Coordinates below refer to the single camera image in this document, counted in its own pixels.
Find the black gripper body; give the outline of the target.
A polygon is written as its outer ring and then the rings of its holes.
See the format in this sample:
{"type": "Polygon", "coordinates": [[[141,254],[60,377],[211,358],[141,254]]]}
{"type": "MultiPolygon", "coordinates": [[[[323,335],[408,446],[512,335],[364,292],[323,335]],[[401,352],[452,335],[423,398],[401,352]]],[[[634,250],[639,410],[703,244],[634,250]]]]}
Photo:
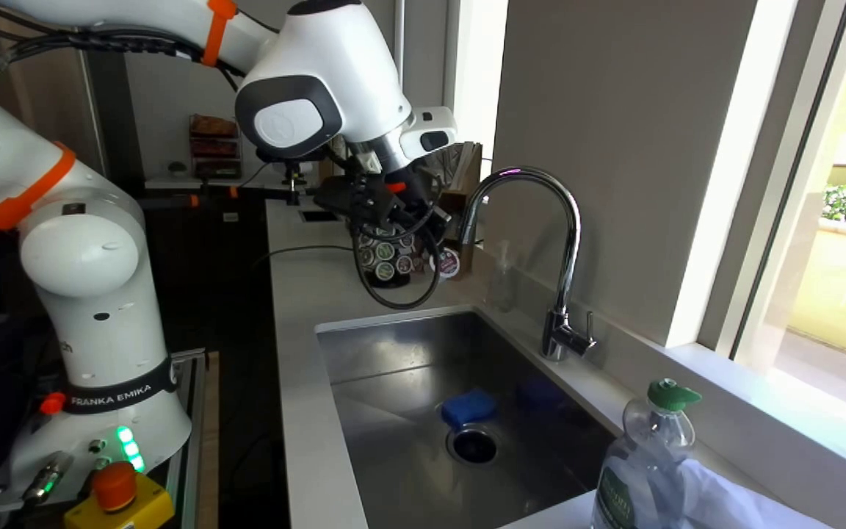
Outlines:
{"type": "Polygon", "coordinates": [[[317,204],[357,225],[411,230],[420,225],[420,195],[411,172],[374,173],[357,155],[323,147],[323,158],[338,167],[317,189],[317,204]]]}

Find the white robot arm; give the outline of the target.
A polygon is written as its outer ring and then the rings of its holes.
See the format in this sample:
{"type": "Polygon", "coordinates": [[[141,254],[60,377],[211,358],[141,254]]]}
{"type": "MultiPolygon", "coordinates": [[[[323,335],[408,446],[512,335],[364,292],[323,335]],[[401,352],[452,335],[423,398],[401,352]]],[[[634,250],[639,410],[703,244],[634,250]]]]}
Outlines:
{"type": "MultiPolygon", "coordinates": [[[[455,141],[445,106],[417,108],[363,0],[296,0],[270,29],[235,0],[0,0],[53,38],[155,38],[241,76],[235,123],[270,163],[343,141],[393,179],[455,141]]],[[[0,108],[0,233],[57,330],[67,385],[0,467],[0,515],[81,498],[116,461],[147,473],[191,439],[147,255],[145,213],[116,183],[0,108]]]]}

